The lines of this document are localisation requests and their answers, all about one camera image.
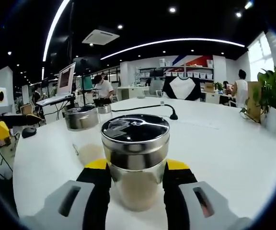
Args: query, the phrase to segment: woman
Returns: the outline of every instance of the woman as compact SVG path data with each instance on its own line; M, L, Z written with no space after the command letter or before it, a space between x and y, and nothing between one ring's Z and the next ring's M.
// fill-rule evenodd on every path
M247 74L241 69L239 70L238 76L239 80L235 81L232 96L236 96L236 106L243 108L248 98L248 83L245 81Z

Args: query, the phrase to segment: window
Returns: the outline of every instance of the window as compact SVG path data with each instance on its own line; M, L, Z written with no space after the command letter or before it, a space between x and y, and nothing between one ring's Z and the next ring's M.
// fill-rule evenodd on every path
M265 70L274 70L270 46L264 33L249 46L251 81L257 81L257 74Z

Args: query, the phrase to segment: office desk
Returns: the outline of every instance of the office desk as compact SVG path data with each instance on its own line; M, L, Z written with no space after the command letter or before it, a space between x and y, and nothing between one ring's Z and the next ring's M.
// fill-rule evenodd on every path
M276 189L276 137L259 124L244 120L238 108L166 98L130 99L112 104L113 110L159 104L172 105L179 120L172 121L171 108L161 106L132 113L161 115L171 126L168 158L185 162L198 181L206 181L229 201L239 217L255 218ZM20 217L34 215L45 198L83 169L73 143L81 150L101 148L93 159L103 158L101 125L70 132L64 119L38 128L33 137L20 139L13 170L14 198ZM112 185L106 229L167 229L163 189L157 203L145 212L130 212L115 200Z
M149 88L149 86L121 86L117 88L117 96L120 101L144 96L144 91L148 91Z

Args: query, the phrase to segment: white shirt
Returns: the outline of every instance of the white shirt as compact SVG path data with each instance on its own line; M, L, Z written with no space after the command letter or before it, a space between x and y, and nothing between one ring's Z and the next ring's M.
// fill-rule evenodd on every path
M98 83L95 85L96 89L99 90L100 97L107 97L109 92L113 91L113 87L109 81L104 80L103 83Z
M236 106L238 108L245 107L245 101L248 99L248 83L243 80L237 80Z

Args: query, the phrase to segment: white pot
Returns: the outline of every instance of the white pot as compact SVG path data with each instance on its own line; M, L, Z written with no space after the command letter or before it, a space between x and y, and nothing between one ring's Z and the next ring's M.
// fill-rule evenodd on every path
M265 119L265 127L266 129L276 134L276 109L270 107L269 112L267 113L266 119Z

